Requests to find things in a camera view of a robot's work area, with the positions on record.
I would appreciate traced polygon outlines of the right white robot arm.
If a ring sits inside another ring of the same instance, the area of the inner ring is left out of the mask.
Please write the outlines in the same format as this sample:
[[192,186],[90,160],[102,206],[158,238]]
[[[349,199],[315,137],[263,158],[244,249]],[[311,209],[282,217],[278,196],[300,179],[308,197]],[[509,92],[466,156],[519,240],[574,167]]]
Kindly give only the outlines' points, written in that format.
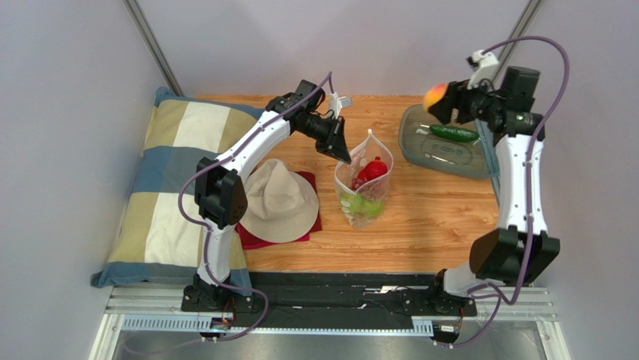
[[461,124],[485,122],[500,171],[496,229],[473,242],[467,262],[436,275],[427,300],[436,314],[462,309],[476,290],[520,289],[559,255],[560,240],[549,236],[541,204],[544,117],[531,111],[539,77],[537,70],[508,67],[497,90],[468,79],[436,85],[424,96],[424,108],[445,125],[454,113]]

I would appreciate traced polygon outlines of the green artichoke toy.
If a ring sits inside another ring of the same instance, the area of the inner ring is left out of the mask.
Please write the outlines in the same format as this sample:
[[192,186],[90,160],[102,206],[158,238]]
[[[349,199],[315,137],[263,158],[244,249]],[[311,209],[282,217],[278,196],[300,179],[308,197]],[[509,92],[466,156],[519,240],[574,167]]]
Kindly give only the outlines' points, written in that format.
[[359,194],[342,193],[340,195],[342,211],[347,215],[361,215],[364,203],[364,198]]

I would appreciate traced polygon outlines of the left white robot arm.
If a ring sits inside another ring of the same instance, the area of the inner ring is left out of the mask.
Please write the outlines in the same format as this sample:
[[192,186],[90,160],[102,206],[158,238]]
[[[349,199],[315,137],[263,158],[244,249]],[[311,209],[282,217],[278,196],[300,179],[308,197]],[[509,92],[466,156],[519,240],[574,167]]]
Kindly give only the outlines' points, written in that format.
[[315,141],[315,149],[348,164],[350,152],[340,112],[351,100],[302,80],[295,91],[272,98],[257,123],[229,150],[197,164],[194,200],[204,221],[202,261],[193,284],[184,288],[184,311],[220,311],[230,292],[231,242],[236,224],[248,210],[245,182],[258,163],[294,132]]

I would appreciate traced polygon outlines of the clear polka dot zip bag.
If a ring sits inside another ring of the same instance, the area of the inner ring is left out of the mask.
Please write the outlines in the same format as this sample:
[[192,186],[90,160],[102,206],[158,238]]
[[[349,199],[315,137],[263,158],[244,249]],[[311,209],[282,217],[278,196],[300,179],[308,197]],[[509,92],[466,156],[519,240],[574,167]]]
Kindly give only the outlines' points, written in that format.
[[[392,170],[395,165],[395,159],[390,150],[375,136],[375,133],[369,129],[366,139],[350,152],[350,156],[352,159],[351,164],[340,161],[334,170],[334,189],[341,211],[340,196],[343,193],[359,194],[364,200],[385,199],[386,203],[387,196],[389,195]],[[384,161],[388,167],[388,172],[379,178],[368,181],[357,191],[351,190],[350,184],[352,179],[375,157],[381,157],[382,161]],[[343,214],[349,225],[354,229],[367,227],[373,224],[379,217],[366,217],[363,214],[350,215],[344,212]]]

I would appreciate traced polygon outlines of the orange fruit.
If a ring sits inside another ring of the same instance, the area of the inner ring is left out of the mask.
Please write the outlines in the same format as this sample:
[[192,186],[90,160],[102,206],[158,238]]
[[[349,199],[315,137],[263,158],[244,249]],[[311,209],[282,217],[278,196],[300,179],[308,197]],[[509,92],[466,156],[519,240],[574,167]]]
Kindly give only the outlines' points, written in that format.
[[433,105],[438,104],[446,96],[447,90],[446,83],[437,84],[429,89],[423,98],[424,109],[428,111]]

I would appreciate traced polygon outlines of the green apple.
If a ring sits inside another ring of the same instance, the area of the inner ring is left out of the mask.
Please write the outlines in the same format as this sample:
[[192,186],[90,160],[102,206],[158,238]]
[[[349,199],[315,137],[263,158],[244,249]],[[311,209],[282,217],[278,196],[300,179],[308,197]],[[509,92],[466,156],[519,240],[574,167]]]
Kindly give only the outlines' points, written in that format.
[[361,205],[361,212],[366,217],[375,218],[383,211],[385,204],[385,199],[365,199]]

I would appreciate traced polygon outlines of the red strawberry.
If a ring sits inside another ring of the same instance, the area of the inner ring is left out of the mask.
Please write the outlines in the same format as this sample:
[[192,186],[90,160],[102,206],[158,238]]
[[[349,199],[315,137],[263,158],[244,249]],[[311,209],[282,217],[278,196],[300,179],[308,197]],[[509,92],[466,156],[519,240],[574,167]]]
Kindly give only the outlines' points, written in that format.
[[382,161],[381,157],[375,157],[372,161],[367,163],[364,169],[361,171],[362,178],[369,182],[374,179],[378,179],[380,176],[384,176],[389,171],[386,163]]

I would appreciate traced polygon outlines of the purple grapes bunch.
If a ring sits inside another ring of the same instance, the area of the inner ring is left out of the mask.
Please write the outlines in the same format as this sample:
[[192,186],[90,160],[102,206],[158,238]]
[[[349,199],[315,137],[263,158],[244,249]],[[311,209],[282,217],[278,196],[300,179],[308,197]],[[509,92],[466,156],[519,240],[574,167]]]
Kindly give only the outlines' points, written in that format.
[[355,176],[350,184],[350,189],[352,191],[357,191],[360,187],[368,182],[368,177],[364,169],[362,169],[357,176]]

